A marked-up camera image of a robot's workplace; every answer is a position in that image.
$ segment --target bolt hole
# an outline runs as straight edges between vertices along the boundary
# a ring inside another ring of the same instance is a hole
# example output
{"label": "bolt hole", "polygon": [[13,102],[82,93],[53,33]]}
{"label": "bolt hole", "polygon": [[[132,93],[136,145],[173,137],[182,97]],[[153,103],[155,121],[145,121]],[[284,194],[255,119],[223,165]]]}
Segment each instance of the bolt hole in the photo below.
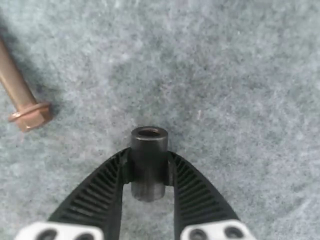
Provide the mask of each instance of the bolt hole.
{"label": "bolt hole", "polygon": [[242,239],[244,237],[242,231],[233,226],[227,227],[224,232],[229,239]]}
{"label": "bolt hole", "polygon": [[156,130],[154,130],[154,129],[141,130],[138,132],[138,134],[143,137],[151,137],[151,138],[155,138],[155,137],[160,136],[160,134],[158,132],[156,132]]}
{"label": "bolt hole", "polygon": [[40,233],[36,240],[54,240],[57,236],[57,231],[54,229],[47,229]]}
{"label": "bolt hole", "polygon": [[194,229],[190,232],[190,240],[207,240],[207,234],[201,229]]}
{"label": "bolt hole", "polygon": [[75,240],[94,240],[94,236],[89,233],[81,234]]}

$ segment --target ridged grip surface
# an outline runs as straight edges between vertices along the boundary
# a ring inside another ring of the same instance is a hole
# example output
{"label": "ridged grip surface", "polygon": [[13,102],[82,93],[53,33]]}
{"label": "ridged grip surface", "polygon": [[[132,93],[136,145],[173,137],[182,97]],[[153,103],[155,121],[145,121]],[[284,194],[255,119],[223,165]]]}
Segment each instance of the ridged grip surface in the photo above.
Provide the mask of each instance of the ridged grip surface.
{"label": "ridged grip surface", "polygon": [[122,150],[105,161],[64,200],[49,221],[95,226],[106,240],[120,234],[123,177]]}
{"label": "ridged grip surface", "polygon": [[238,216],[218,190],[188,161],[171,152],[175,239],[186,226],[235,219]]}

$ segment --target bolt head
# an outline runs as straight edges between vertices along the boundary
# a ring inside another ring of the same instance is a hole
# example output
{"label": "bolt head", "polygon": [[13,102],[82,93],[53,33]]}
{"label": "bolt head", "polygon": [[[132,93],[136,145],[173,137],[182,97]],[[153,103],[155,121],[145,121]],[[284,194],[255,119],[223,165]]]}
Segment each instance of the bolt head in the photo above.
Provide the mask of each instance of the bolt head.
{"label": "bolt head", "polygon": [[50,120],[52,120],[49,106],[38,108],[34,111],[28,112],[15,119],[15,123],[18,125],[22,132],[28,132],[34,128],[38,128]]}

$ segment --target black metal sleeve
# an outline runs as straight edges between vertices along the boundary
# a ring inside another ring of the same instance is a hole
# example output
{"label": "black metal sleeve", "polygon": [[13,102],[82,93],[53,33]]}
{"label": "black metal sleeve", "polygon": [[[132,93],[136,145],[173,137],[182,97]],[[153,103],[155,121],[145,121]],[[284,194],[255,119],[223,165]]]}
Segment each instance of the black metal sleeve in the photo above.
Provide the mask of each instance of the black metal sleeve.
{"label": "black metal sleeve", "polygon": [[129,159],[133,165],[132,196],[143,202],[162,198],[166,191],[168,132],[154,126],[133,130]]}

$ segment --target gray carpet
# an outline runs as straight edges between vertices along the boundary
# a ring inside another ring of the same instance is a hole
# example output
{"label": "gray carpet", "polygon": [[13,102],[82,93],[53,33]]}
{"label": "gray carpet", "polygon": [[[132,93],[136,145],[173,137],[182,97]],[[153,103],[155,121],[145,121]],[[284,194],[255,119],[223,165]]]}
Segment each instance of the gray carpet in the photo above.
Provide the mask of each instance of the gray carpet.
{"label": "gray carpet", "polygon": [[[258,240],[320,235],[320,1],[0,0],[0,31],[54,120],[28,134],[0,87],[0,239],[45,220],[137,126]],[[124,189],[122,240],[173,239],[173,191]]]}

